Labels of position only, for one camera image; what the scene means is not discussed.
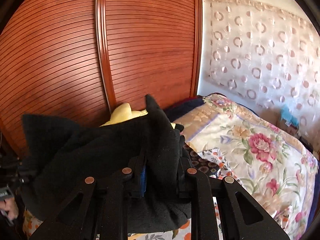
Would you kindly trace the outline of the left hand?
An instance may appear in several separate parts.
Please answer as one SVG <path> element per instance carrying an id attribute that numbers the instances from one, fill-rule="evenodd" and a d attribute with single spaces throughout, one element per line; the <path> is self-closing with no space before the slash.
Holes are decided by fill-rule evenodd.
<path id="1" fill-rule="evenodd" d="M 0 201 L 0 209 L 7 213 L 8 220 L 10 221 L 18 217 L 18 207 L 14 197 Z"/>

